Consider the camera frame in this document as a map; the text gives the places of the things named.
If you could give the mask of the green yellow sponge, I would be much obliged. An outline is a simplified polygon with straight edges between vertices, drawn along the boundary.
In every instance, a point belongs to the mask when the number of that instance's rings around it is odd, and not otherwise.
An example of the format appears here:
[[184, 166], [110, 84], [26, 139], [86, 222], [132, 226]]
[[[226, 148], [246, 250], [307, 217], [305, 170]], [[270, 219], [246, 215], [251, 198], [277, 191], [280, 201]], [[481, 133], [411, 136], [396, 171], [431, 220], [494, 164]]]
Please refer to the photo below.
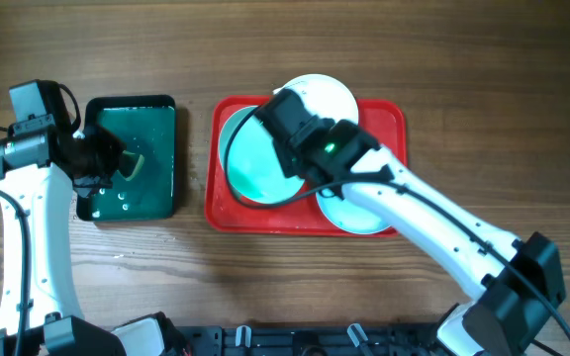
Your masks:
[[125, 150], [119, 158], [118, 172], [126, 181], [132, 181], [142, 170], [144, 162], [143, 155]]

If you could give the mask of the white plate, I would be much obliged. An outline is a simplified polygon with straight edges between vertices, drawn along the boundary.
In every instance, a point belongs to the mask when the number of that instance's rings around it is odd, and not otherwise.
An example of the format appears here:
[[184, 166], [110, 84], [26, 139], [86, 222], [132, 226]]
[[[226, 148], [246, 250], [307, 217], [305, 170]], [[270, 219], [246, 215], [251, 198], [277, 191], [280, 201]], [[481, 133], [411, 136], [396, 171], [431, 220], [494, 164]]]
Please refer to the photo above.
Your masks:
[[336, 122], [347, 120], [359, 122], [359, 111], [351, 91], [337, 79], [324, 74], [305, 74], [291, 79], [272, 91], [274, 95], [282, 89], [297, 93], [305, 108], [313, 115]]

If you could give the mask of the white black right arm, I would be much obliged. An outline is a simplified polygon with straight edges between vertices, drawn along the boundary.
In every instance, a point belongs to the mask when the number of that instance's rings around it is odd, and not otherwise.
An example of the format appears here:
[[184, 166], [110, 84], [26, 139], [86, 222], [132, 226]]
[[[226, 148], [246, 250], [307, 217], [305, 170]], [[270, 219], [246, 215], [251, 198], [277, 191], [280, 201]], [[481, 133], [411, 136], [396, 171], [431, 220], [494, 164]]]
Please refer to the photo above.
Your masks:
[[388, 223], [438, 263], [468, 296], [436, 332], [455, 355], [522, 355], [566, 297], [555, 243], [521, 240], [437, 192], [392, 151], [348, 121], [312, 118], [286, 139], [297, 173]]

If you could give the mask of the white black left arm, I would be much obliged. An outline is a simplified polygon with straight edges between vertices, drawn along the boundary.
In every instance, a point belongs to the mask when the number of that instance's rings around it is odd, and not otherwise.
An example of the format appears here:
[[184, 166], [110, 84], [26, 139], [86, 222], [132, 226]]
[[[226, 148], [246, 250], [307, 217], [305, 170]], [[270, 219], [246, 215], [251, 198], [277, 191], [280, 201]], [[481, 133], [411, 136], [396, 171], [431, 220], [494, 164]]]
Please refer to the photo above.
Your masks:
[[187, 342], [163, 312], [111, 331], [83, 317], [74, 291], [69, 205], [143, 165], [112, 133], [13, 124], [0, 139], [4, 278], [0, 355], [182, 355]]

